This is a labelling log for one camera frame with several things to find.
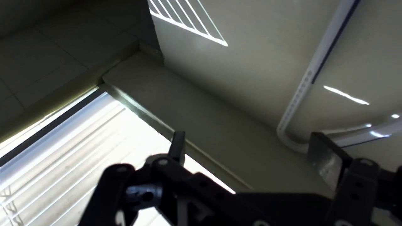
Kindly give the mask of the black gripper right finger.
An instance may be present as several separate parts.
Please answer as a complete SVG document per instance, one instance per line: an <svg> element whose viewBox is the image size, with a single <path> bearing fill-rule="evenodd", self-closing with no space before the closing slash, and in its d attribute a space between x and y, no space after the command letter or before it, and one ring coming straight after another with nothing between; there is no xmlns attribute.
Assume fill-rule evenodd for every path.
<svg viewBox="0 0 402 226"><path fill-rule="evenodd" d="M307 159L337 195L376 195L379 165L368 158L353 158L324 133L310 134Z"/></svg>

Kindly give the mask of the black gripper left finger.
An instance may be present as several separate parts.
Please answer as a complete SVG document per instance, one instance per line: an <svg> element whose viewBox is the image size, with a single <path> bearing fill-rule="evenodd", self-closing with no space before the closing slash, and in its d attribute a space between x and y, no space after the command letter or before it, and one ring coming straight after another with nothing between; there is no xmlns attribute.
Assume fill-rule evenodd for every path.
<svg viewBox="0 0 402 226"><path fill-rule="evenodd" d="M145 158L145 165L167 165L169 163L183 165L184 163L184 141L185 131L174 130L170 139L170 145L167 153L152 154Z"/></svg>

